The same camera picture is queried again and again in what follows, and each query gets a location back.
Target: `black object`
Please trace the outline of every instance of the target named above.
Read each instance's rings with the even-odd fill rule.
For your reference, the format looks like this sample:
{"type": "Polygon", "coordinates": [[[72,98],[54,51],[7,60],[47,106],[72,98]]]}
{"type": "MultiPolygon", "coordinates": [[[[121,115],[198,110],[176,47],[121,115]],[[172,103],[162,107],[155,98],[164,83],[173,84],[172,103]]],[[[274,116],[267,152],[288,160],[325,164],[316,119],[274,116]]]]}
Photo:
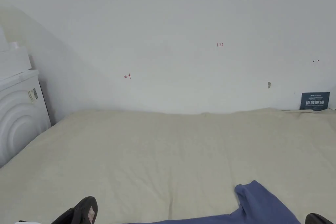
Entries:
{"type": "Polygon", "coordinates": [[[64,212],[52,224],[94,224],[97,213],[97,201],[93,196],[89,196],[82,199],[73,208],[64,212]]]}
{"type": "Polygon", "coordinates": [[[328,108],[330,92],[302,93],[300,110],[321,111],[328,108]]]}
{"type": "Polygon", "coordinates": [[[319,214],[311,213],[307,215],[305,224],[333,224],[333,223],[319,214]]]}

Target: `beige mattress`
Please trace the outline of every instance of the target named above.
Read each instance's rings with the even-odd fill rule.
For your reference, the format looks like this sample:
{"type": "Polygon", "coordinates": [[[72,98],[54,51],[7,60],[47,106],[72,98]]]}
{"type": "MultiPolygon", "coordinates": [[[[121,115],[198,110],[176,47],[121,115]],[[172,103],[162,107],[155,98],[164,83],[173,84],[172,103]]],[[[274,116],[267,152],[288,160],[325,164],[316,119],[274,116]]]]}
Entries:
{"type": "Polygon", "coordinates": [[[72,114],[0,169],[1,223],[51,223],[87,195],[97,224],[230,213],[257,180],[304,223],[336,222],[336,112],[72,114]]]}

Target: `white wall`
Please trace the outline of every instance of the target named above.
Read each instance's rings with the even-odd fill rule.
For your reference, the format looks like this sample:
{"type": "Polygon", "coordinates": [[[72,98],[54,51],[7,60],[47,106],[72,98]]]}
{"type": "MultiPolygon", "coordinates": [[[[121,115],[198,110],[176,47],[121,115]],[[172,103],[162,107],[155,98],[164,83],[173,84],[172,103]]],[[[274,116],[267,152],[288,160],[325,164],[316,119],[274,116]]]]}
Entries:
{"type": "Polygon", "coordinates": [[[6,36],[29,48],[41,72],[54,122],[85,108],[298,109],[302,92],[335,86],[335,0],[5,0],[1,6],[6,36]]]}

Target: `white container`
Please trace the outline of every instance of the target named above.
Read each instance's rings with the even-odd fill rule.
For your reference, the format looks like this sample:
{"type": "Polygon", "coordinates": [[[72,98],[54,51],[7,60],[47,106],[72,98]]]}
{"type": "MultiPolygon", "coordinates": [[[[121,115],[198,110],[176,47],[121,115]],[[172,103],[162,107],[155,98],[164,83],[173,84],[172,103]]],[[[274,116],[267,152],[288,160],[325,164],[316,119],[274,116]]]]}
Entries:
{"type": "Polygon", "coordinates": [[[8,51],[10,49],[2,27],[0,26],[0,52],[8,51]]]}
{"type": "Polygon", "coordinates": [[[31,69],[26,47],[0,52],[0,80],[31,69]]]}
{"type": "Polygon", "coordinates": [[[0,81],[0,167],[51,126],[37,76],[28,70],[0,81]]]}

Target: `washing machine lid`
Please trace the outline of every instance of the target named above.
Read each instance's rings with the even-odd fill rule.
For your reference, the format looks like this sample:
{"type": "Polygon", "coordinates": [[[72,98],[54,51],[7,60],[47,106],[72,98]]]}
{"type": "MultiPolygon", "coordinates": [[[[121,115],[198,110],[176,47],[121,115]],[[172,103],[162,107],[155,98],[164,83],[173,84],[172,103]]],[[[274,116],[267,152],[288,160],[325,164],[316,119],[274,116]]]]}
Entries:
{"type": "Polygon", "coordinates": [[[18,84],[20,82],[23,82],[25,80],[28,80],[29,78],[32,78],[38,74],[39,74],[38,70],[27,70],[25,72],[14,75],[10,78],[4,79],[0,81],[0,91],[9,88],[15,84],[18,84]]]}

